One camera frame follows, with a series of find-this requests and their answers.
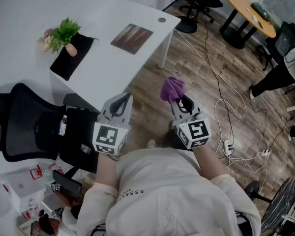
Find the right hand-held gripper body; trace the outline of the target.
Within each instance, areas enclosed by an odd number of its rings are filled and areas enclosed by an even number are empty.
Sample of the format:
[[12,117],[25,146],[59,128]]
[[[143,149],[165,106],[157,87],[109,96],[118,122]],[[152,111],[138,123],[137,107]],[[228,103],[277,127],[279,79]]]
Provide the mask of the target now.
[[174,115],[173,128],[186,149],[205,145],[211,137],[208,118],[203,113]]

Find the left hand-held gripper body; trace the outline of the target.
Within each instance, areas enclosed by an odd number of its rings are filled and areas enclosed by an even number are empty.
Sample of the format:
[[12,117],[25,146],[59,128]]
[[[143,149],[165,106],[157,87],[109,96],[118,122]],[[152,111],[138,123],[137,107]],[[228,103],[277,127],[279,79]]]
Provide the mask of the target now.
[[92,144],[95,151],[108,155],[118,155],[130,131],[129,124],[100,123],[94,124]]

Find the purple cloth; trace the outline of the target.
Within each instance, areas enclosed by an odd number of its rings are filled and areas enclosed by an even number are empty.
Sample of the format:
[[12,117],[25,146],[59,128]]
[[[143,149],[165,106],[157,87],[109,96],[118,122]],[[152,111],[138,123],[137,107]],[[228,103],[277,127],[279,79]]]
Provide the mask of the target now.
[[176,78],[168,77],[161,88],[160,98],[163,101],[172,102],[181,100],[185,94],[185,83]]

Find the person's left forearm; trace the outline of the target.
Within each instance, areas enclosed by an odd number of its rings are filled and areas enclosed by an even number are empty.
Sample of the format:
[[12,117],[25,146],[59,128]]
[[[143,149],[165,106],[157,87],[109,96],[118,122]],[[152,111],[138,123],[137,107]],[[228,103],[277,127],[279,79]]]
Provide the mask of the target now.
[[116,161],[107,154],[99,153],[95,182],[118,188]]

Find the person's right forearm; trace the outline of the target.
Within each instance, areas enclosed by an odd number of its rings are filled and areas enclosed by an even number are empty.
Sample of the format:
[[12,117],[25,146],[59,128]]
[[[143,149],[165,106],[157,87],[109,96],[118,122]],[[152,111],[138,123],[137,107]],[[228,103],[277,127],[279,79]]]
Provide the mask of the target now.
[[200,166],[202,175],[212,180],[216,177],[229,175],[225,165],[220,161],[210,146],[204,145],[193,149],[195,158]]

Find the white desk leg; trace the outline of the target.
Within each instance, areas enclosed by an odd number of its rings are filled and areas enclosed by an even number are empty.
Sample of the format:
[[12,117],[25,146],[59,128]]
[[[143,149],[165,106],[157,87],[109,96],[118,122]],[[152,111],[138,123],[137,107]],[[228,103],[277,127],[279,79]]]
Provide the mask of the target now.
[[168,49],[169,49],[169,46],[171,43],[173,31],[174,30],[170,31],[170,33],[167,35],[167,37],[163,40],[163,42],[161,44],[161,51],[160,51],[160,55],[159,55],[159,59],[158,59],[158,68],[160,68],[160,69],[162,69],[164,67],[167,53],[168,53]]

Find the person's cream shirt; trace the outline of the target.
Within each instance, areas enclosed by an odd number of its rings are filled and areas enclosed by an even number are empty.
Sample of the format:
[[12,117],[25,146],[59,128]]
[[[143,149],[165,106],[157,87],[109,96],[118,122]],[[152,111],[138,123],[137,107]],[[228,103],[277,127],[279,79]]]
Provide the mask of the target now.
[[261,217],[229,175],[206,179],[193,151],[145,148],[116,161],[118,188],[85,193],[78,236],[260,236]]

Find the black mesh office chair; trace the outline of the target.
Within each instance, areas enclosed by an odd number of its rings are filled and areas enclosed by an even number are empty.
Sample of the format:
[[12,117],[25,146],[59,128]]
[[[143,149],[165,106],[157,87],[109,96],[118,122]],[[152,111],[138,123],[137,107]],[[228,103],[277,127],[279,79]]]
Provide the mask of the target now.
[[[59,135],[60,121],[67,115],[64,136]],[[61,159],[71,169],[61,175],[52,171],[55,183],[81,193],[82,184],[73,179],[78,170],[96,173],[98,153],[92,138],[98,112],[77,94],[67,94],[62,106],[55,106],[23,83],[10,93],[0,93],[0,152],[8,162],[28,159]],[[81,144],[91,148],[81,151]]]

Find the green plant in pink vase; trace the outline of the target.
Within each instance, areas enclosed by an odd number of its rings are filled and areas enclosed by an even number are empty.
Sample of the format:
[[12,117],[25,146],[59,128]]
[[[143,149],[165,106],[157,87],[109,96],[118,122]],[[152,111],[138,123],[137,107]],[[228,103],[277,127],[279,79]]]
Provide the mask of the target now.
[[38,45],[43,52],[58,52],[62,47],[66,49],[71,57],[77,55],[77,49],[71,44],[71,39],[80,30],[81,26],[69,18],[61,21],[58,28],[50,28],[44,31],[43,36],[38,39]]

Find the white cardboard box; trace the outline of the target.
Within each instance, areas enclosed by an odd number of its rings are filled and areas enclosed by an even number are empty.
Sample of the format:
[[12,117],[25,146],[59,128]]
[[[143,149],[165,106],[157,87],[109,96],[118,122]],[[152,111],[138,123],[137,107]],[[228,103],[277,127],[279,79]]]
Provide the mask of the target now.
[[17,212],[34,208],[44,200],[46,185],[42,179],[33,179],[29,172],[10,174],[5,179]]

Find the round wooden table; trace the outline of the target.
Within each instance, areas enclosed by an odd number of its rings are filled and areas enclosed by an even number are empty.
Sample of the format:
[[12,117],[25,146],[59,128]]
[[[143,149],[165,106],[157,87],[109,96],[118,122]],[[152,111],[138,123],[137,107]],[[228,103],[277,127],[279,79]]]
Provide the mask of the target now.
[[[256,32],[260,31],[265,36],[270,38],[276,37],[274,26],[265,21],[252,7],[249,0],[228,0],[234,7],[224,25],[220,28],[221,36],[224,40],[236,49],[243,49],[245,42]],[[230,23],[237,14],[240,14],[244,19],[244,23],[239,29],[235,30],[230,27]],[[264,29],[260,29],[257,22],[260,22]]]

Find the black marble round table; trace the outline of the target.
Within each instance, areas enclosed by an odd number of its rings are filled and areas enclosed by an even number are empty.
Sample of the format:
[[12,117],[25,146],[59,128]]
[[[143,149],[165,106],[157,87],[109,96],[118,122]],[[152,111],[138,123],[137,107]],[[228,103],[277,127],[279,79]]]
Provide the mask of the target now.
[[261,220],[262,234],[272,230],[278,225],[282,219],[282,215],[286,214],[288,208],[294,200],[295,179],[293,177],[289,177],[277,191]]

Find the green bag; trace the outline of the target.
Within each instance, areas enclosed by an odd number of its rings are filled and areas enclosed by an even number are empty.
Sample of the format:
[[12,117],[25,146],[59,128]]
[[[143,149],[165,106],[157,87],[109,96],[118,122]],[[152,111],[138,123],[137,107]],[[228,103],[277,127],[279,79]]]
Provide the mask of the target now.
[[267,11],[257,2],[251,3],[251,7],[267,22],[270,22],[270,15]]

